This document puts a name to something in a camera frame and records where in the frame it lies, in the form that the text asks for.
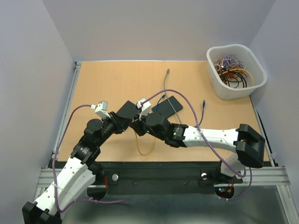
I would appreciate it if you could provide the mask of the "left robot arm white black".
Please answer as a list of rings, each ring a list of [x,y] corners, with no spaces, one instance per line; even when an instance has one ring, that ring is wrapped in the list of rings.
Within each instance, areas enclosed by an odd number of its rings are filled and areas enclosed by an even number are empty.
[[[53,171],[51,185],[32,203],[22,208],[26,224],[60,224],[61,214],[74,204],[92,183],[103,181],[103,166],[96,162],[100,146],[113,134],[124,132],[137,111],[120,109],[110,112],[104,119],[87,122],[84,134],[74,147],[60,173]]]

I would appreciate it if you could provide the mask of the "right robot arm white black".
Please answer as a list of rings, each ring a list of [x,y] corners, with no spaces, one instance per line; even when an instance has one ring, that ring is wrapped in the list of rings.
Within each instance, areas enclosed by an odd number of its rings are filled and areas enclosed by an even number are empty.
[[[150,134],[171,147],[209,147],[232,152],[226,159],[220,159],[215,178],[226,182],[236,173],[249,168],[262,168],[265,138],[251,126],[240,124],[237,129],[201,129],[185,124],[175,124],[163,115],[153,112],[143,118],[135,118],[131,128],[137,135]]]

